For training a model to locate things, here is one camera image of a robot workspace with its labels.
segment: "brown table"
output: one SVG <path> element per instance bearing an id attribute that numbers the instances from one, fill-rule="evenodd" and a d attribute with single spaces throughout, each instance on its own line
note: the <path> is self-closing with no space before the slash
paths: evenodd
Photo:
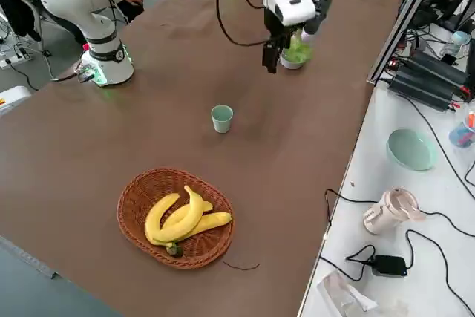
<path id="1" fill-rule="evenodd" d="M 162 0 L 122 34 L 131 81 L 47 86 L 0 119 L 0 234 L 127 316 L 293 316 L 327 225 L 371 87 L 366 75 L 400 0 L 333 0 L 301 71 L 261 67 L 261 47 L 220 32 L 214 0 Z M 241 41 L 262 12 L 223 0 Z M 211 108 L 235 110 L 213 132 Z M 116 205 L 137 174 L 184 169 L 235 211 L 224 260 L 198 271 L 157 263 L 120 233 Z"/>

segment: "green led light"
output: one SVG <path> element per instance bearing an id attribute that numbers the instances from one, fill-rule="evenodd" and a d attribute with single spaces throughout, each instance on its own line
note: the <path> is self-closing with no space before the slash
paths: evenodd
<path id="1" fill-rule="evenodd" d="M 104 76 L 104 72 L 102 72 L 101 67 L 96 67 L 94 68 L 94 78 L 93 78 L 94 83 L 97 85 L 104 85 L 107 83 L 107 79 Z"/>

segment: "orange object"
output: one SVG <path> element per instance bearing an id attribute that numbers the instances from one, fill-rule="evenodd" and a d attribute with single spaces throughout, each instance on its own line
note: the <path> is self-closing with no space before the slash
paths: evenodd
<path id="1" fill-rule="evenodd" d="M 474 127 L 474 120 L 475 120 L 475 114 L 470 113 L 468 115 L 468 127 L 473 128 Z"/>

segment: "light green cup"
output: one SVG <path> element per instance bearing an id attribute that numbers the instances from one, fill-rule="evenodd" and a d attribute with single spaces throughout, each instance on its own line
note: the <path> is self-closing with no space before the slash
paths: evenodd
<path id="1" fill-rule="evenodd" d="M 414 171 L 431 169 L 437 160 L 433 142 L 411 129 L 398 129 L 389 136 L 387 154 L 398 164 Z"/>
<path id="2" fill-rule="evenodd" d="M 227 105 L 216 105 L 211 111 L 215 131 L 225 134 L 231 128 L 233 111 Z"/>

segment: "white table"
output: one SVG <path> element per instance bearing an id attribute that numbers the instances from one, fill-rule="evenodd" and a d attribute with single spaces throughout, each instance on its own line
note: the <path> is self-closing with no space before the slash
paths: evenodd
<path id="1" fill-rule="evenodd" d="M 435 167 L 426 172 L 405 169 L 387 156 L 387 138 L 398 128 L 412 128 L 430 138 L 433 135 L 410 103 L 386 91 L 386 86 L 381 83 L 373 92 L 341 194 L 354 200 L 379 200 L 384 191 L 401 186 L 416 196 L 425 211 L 443 212 L 460 229 L 475 233 L 475 200 L 456 179 L 440 150 Z M 462 120 L 463 110 L 440 113 L 424 105 L 416 105 L 429 119 L 453 165 L 463 177 L 475 160 L 475 145 L 460 149 L 448 140 L 449 131 Z M 475 172 L 469 179 L 475 181 Z M 337 202 L 332 227 L 322 246 L 322 256 L 353 277 L 359 276 L 361 265 L 346 262 L 344 257 L 366 244 L 374 244 L 378 254 L 402 256 L 409 264 L 410 250 L 404 234 L 406 229 L 415 229 L 441 245 L 449 263 L 451 286 L 475 310 L 475 239 L 458 233 L 442 217 L 429 217 L 421 223 L 403 223 L 393 234 L 371 235 L 362 225 L 363 213 L 368 208 L 368 204 Z M 469 312 L 445 285 L 444 261 L 437 247 L 416 235 L 410 238 L 414 245 L 415 262 L 407 277 L 377 277 L 370 268 L 366 268 L 363 280 L 353 286 L 383 308 L 396 309 L 401 313 L 385 316 L 469 316 Z M 330 271 L 333 268 L 329 264 L 318 261 L 300 316 L 330 316 L 317 291 L 317 284 Z"/>

